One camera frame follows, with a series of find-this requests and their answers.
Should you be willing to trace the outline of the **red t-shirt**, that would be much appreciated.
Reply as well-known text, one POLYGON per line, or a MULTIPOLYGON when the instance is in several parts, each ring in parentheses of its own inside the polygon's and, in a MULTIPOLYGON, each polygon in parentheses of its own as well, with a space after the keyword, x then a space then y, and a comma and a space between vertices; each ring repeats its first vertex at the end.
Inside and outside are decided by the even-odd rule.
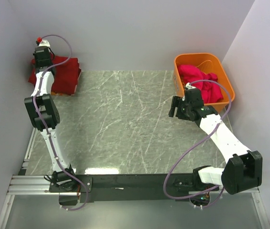
POLYGON ((29 82, 34 85, 32 96, 41 96, 51 92, 72 95, 74 87, 81 72, 77 58, 55 56, 53 65, 43 72, 35 74, 33 71, 29 82))

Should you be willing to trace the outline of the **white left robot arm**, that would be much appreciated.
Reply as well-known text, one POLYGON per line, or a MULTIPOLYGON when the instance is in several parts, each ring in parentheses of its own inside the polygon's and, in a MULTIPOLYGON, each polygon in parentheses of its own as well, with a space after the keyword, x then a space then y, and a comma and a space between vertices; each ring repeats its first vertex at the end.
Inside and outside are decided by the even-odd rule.
POLYGON ((51 96, 55 75, 54 55, 46 45, 35 48, 33 55, 36 84, 31 96, 24 99, 24 104, 32 126, 42 135, 51 157, 53 173, 45 175, 44 179, 50 182, 50 188, 71 192, 77 189, 77 179, 70 160, 60 147, 57 128, 60 115, 51 96))

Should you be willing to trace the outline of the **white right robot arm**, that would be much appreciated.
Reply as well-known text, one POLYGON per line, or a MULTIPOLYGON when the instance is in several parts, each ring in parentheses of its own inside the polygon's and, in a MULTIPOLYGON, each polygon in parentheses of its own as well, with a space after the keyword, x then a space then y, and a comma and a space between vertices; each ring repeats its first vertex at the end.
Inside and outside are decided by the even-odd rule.
POLYGON ((214 142, 226 166, 204 166, 193 171, 192 186, 203 190, 208 184, 223 186, 233 195, 262 184, 263 159, 259 151, 243 145, 222 121, 222 116, 211 105, 205 105, 197 88, 187 89, 184 97, 172 98, 169 117, 195 122, 214 142))

